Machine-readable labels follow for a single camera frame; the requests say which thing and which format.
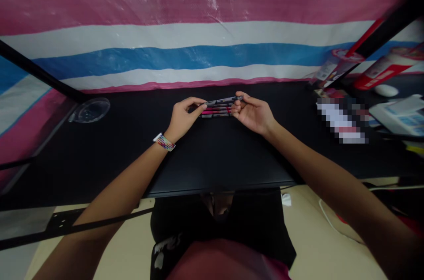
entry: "wristband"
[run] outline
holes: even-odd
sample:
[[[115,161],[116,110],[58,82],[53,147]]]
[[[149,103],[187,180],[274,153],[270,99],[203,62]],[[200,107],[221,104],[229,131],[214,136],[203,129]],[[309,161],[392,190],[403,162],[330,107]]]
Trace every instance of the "wristband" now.
[[[153,142],[157,142],[161,147],[169,152],[171,152],[175,147],[175,144],[168,141],[168,139],[164,137],[162,133],[159,133],[156,138],[153,139]]]

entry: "white mouse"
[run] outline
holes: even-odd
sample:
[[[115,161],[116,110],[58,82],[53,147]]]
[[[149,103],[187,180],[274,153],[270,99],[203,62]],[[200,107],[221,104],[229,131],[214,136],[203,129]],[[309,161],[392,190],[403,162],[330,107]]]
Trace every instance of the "white mouse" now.
[[[393,97],[399,93],[399,90],[389,85],[375,86],[374,91],[383,97]]]

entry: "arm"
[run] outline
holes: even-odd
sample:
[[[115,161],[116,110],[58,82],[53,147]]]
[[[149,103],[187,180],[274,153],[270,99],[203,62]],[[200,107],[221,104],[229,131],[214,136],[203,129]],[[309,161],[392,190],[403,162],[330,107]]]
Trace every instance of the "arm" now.
[[[244,96],[231,108],[234,117],[261,134],[298,171],[304,181],[361,236],[389,278],[397,277],[419,241],[373,193],[328,158],[315,152],[274,119],[264,101]]]
[[[164,136],[172,143],[177,142],[206,108],[206,105],[201,105],[189,114],[189,106],[205,101],[191,97],[175,104]],[[131,213],[167,153],[162,146],[154,143],[94,199],[74,225]],[[64,236],[34,280],[92,279],[103,251],[122,224]]]

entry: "person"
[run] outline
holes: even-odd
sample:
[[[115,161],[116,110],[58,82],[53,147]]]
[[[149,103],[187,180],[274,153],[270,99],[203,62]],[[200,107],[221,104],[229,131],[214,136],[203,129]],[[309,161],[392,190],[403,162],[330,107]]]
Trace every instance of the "person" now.
[[[278,124],[268,104],[248,94],[232,115],[263,136],[304,181],[361,236],[389,279],[416,269],[421,240],[342,167],[315,152]],[[176,143],[206,108],[199,98],[174,105],[164,137]],[[199,105],[189,113],[189,107]],[[154,143],[117,176],[74,225],[130,213],[168,154]],[[240,191],[214,219],[200,196],[157,199],[151,216],[156,241],[152,279],[289,279],[295,258],[284,226],[280,190]],[[64,236],[34,280],[92,279],[100,258],[122,223]]]

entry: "small paper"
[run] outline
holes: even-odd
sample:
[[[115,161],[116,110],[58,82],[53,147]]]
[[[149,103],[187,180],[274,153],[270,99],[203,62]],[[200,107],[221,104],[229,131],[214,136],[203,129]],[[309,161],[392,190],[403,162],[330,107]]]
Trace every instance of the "small paper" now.
[[[281,203],[284,206],[290,207],[292,205],[292,198],[290,197],[290,194],[281,195]]]

